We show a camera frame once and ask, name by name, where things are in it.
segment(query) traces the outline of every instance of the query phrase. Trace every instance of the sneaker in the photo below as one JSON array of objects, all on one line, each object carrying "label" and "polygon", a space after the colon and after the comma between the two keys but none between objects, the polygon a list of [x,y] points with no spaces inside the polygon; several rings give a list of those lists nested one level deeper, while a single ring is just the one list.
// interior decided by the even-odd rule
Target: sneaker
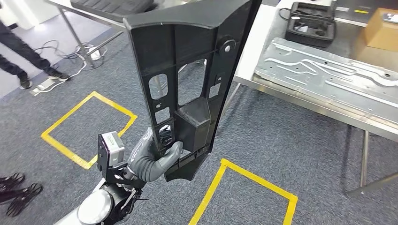
[{"label": "sneaker", "polygon": [[17,76],[19,78],[20,89],[28,89],[32,86],[32,81],[29,80],[28,75],[26,73],[22,73]]},{"label": "sneaker", "polygon": [[61,73],[58,70],[53,70],[52,72],[48,73],[48,77],[50,79],[58,79],[59,81],[67,81],[70,78],[68,74]]}]

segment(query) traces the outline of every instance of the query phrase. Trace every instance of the black plastic panel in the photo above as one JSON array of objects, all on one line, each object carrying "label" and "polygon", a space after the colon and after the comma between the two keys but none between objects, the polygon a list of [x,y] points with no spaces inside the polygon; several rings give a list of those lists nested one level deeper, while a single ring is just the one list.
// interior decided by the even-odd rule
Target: black plastic panel
[{"label": "black plastic panel", "polygon": [[[191,180],[211,152],[222,108],[260,4],[261,0],[203,0],[124,20],[159,155],[175,141],[182,141],[184,149],[191,152],[165,173],[167,181]],[[207,60],[201,95],[181,106],[178,69],[201,59]],[[149,81],[159,74],[167,76],[168,92],[153,99]],[[214,85],[219,85],[218,94],[209,98]],[[157,123],[155,114],[165,108],[170,118]],[[166,125],[171,127],[172,140],[164,146],[159,130]]]}]

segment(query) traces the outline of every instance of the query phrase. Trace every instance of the person's leg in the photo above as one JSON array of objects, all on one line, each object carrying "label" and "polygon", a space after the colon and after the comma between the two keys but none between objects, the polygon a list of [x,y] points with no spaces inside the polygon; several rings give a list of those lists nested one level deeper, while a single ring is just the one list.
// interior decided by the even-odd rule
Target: person's leg
[{"label": "person's leg", "polygon": [[19,83],[21,85],[21,89],[27,89],[32,86],[32,82],[29,81],[28,75],[24,70],[19,68],[19,66],[14,63],[8,61],[0,54],[0,68],[10,74],[17,75],[19,78]]},{"label": "person's leg", "polygon": [[42,69],[46,72],[50,78],[59,79],[59,80],[67,80],[69,75],[63,74],[55,70],[51,67],[51,64],[48,60],[43,59],[37,54],[28,44],[22,41],[17,35],[15,35],[11,30],[5,26],[0,21],[0,42],[5,46],[21,55],[29,62],[31,62],[34,66],[39,69]]}]

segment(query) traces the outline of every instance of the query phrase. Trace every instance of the gray carpet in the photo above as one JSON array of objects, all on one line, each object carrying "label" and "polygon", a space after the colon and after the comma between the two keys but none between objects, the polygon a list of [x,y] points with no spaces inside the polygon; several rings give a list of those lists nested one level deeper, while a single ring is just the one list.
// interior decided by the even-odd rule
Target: gray carpet
[{"label": "gray carpet", "polygon": [[[98,44],[113,31],[92,41]],[[0,99],[0,172],[26,173],[23,186],[33,182],[44,191],[15,218],[2,225],[50,225],[74,209],[100,180],[93,166],[85,170],[47,144],[40,135],[91,92],[117,102],[138,116],[122,136],[131,150],[149,126],[141,87],[126,35],[108,45],[102,67],[84,71],[47,94],[33,97],[16,90]],[[60,70],[74,72],[68,60]],[[203,72],[201,63],[189,65],[180,85],[187,97],[187,83]],[[44,80],[39,75],[34,81]],[[96,135],[120,130],[127,117],[92,99],[52,133],[54,138],[85,160],[95,154]],[[368,181],[398,171],[397,144],[370,138]],[[284,102],[248,87],[238,90],[220,122],[212,155],[191,182],[163,178],[145,186],[128,224],[184,225],[199,206],[213,177],[226,158],[298,197],[294,225],[398,224],[398,189],[395,184],[365,196],[344,193],[359,184],[362,131]],[[282,224],[287,200],[242,175],[227,170],[199,224]]]}]

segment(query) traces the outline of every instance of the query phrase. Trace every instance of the white wall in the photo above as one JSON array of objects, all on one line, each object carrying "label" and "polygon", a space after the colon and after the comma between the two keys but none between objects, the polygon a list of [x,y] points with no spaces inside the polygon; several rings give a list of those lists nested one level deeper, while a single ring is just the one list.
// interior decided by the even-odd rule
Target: white wall
[{"label": "white wall", "polygon": [[19,27],[28,30],[59,14],[58,9],[44,0],[2,0],[17,18]]},{"label": "white wall", "polygon": [[1,9],[0,9],[0,20],[6,25],[12,25],[14,23],[18,22],[18,18],[14,15],[12,10],[8,7],[8,5],[3,2],[1,2]]}]

